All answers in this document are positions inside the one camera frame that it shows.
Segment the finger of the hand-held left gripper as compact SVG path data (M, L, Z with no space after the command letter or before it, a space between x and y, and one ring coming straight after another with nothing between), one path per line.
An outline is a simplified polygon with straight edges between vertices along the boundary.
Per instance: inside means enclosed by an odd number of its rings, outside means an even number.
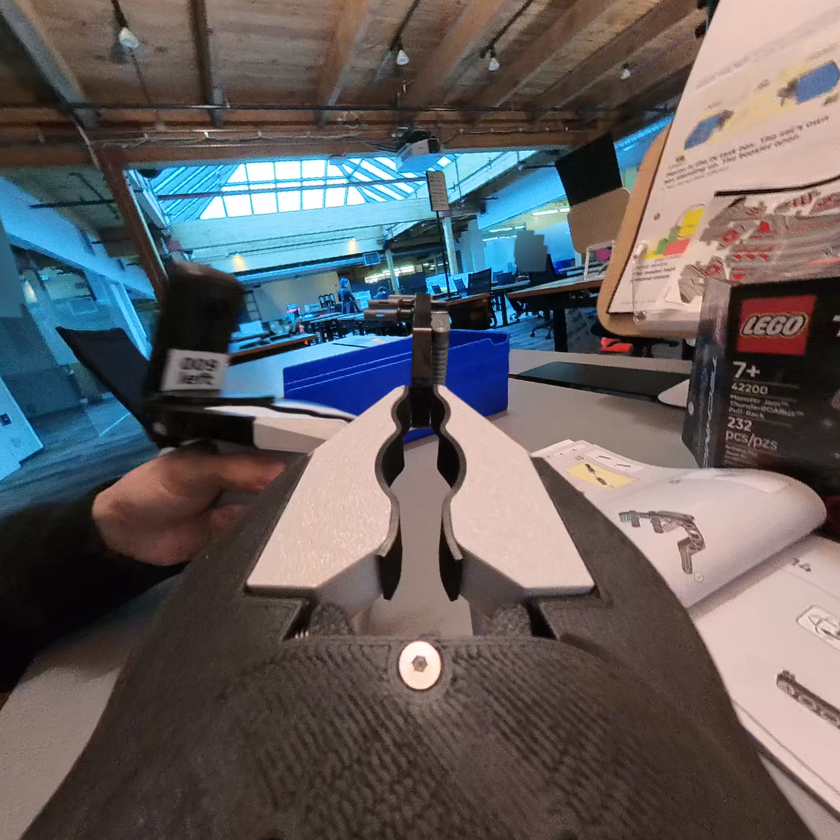
M253 446L262 451L310 454L356 416L315 403L253 407Z

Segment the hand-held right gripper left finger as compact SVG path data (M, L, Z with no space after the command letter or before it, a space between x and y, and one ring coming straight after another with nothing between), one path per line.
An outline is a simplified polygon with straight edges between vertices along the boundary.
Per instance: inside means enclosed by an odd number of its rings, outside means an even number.
M403 564L393 491L411 428L399 386L314 450L246 582L248 592L312 603L393 598Z

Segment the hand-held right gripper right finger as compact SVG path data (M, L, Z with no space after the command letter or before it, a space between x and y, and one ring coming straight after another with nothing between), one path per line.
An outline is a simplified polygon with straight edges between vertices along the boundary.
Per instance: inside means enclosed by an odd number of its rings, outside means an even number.
M439 570L449 599L591 593L595 582L529 452L443 385L434 387L434 431L448 484Z

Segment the black toy brick assembly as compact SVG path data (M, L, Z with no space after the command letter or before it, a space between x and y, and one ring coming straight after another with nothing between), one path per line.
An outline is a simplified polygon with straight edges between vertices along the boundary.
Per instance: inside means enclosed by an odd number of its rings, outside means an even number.
M431 427L434 398L445 384L448 367L450 317L447 305L426 292L391 295L373 300L364 318L372 322L403 322L412 327L412 365L409 385L411 429Z

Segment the person's left forearm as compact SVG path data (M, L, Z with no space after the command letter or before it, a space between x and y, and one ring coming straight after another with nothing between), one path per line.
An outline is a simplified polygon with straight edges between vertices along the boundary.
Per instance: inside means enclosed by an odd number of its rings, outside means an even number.
M155 585L185 563L155 566L108 549L93 521L96 495L15 511L1 523L1 691L36 656Z

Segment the black desk mat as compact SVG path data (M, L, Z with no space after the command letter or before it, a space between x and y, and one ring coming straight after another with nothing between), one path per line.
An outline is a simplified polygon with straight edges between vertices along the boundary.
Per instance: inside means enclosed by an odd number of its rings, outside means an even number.
M668 389L690 380L687 374L667 371L561 361L547 362L509 376L524 382L652 401Z

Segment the person's left hand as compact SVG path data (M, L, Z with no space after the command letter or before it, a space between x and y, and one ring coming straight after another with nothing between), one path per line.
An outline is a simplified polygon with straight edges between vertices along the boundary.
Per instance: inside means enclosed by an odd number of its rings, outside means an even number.
M272 456L178 448L99 492L92 522L116 554L156 566L188 562L285 470Z

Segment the blue plastic bin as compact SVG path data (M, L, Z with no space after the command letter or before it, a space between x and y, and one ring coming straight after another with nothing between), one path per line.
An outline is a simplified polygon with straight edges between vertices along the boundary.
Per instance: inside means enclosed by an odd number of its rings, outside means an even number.
M413 342L398 339L375 348L354 350L284 370L287 399L330 406L361 415L398 386L410 385ZM445 385L438 387L446 402L441 429L450 434L485 425L508 409L510 346L505 333L452 330L449 334Z

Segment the white instruction booklet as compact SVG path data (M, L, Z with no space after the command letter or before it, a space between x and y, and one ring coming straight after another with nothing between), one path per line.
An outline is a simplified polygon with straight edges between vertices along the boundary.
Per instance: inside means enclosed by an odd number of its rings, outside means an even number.
M838 814L838 543L816 533L816 493L772 472L646 465L584 440L533 456L647 557L761 753Z

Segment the wooden background table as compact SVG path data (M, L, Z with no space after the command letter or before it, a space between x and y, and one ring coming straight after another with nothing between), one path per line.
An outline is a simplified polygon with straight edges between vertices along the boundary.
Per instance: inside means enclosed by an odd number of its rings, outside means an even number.
M569 335L566 312L582 308L594 308L604 281L604 276L587 279L554 280L537 286L510 291L509 302L516 302L525 309L548 312L551 315L553 348L555 352L567 353Z

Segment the white ceiling projector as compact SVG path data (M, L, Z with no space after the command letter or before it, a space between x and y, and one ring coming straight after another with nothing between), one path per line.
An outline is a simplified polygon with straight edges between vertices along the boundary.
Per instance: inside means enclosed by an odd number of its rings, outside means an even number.
M396 170L402 174L424 175L435 168L443 156L440 142L436 138L405 143L396 153Z

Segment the black toy brick box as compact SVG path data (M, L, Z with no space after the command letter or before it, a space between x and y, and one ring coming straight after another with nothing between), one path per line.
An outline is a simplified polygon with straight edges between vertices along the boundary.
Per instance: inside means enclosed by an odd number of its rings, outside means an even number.
M766 469L839 493L839 280L703 297L682 441L703 468Z

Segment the black and tan panel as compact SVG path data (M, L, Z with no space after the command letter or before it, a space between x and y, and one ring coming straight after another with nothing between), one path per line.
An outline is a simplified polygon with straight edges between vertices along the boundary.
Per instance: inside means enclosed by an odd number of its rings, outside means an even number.
M615 241L630 198L623 185L613 137L604 133L555 162L570 205L568 225L574 250L584 256L594 245Z

